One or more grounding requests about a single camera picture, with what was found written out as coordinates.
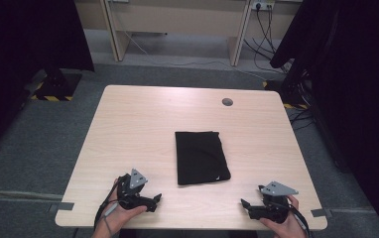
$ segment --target yellow black tape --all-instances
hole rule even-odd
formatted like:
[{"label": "yellow black tape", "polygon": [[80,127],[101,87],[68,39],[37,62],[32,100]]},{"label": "yellow black tape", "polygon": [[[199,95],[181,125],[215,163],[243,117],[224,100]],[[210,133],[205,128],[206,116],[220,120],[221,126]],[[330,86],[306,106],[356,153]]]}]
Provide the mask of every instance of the yellow black tape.
[{"label": "yellow black tape", "polygon": [[308,106],[306,104],[288,104],[283,103],[285,108],[297,108],[297,109],[308,109]]},{"label": "yellow black tape", "polygon": [[33,95],[31,99],[43,101],[71,101],[72,96],[38,96]]}]

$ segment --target table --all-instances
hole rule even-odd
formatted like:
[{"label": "table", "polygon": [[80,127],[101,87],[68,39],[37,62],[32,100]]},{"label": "table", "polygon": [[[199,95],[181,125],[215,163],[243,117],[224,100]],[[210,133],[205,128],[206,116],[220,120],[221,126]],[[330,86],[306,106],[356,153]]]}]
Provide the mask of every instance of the table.
[{"label": "table", "polygon": [[[230,98],[233,105],[222,104]],[[216,131],[232,178],[179,186],[176,131]],[[258,185],[276,180],[299,191],[310,228],[326,227],[316,190],[280,96],[272,91],[152,86],[107,86],[63,196],[71,211],[56,223],[91,227],[114,179],[135,168],[149,182],[141,195],[161,193],[156,212],[127,228],[267,229],[251,220],[240,199],[261,205]]]}]

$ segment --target gray carpet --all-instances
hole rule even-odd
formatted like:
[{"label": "gray carpet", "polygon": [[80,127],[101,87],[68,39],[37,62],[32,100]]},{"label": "gray carpet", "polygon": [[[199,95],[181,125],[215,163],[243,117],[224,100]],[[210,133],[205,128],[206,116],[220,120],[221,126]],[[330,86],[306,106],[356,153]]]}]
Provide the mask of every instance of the gray carpet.
[{"label": "gray carpet", "polygon": [[[73,100],[29,100],[0,140],[0,190],[33,192],[34,197],[0,194],[0,237],[70,237],[49,211],[63,195],[106,85],[153,85],[263,90],[257,77],[238,71],[97,64],[84,71]],[[262,73],[266,78],[282,75]],[[298,113],[288,109],[288,116]],[[296,122],[294,129],[311,123]],[[334,166],[315,124],[295,130],[316,192],[327,209],[328,227],[316,237],[379,237],[379,217],[356,180]],[[270,232],[258,232],[270,237]],[[79,229],[76,237],[89,237]]]}]

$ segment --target black curtain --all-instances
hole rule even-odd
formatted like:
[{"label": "black curtain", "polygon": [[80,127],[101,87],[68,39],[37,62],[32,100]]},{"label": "black curtain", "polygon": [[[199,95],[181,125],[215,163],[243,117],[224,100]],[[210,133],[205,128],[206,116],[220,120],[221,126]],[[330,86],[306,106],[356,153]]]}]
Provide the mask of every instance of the black curtain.
[{"label": "black curtain", "polygon": [[290,58],[281,90],[308,73],[318,125],[379,215],[379,1],[304,0],[272,66]]},{"label": "black curtain", "polygon": [[0,1],[0,134],[44,68],[94,70],[74,2]]}]

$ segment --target table hole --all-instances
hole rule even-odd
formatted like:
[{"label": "table hole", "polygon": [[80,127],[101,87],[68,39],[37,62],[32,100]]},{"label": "table hole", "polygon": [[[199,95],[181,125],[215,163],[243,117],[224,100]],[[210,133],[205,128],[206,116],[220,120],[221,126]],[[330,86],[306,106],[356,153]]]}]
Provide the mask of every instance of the table hole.
[{"label": "table hole", "polygon": [[223,100],[221,100],[221,103],[223,103],[223,105],[225,105],[225,106],[233,105],[233,101],[230,98],[223,98]]}]

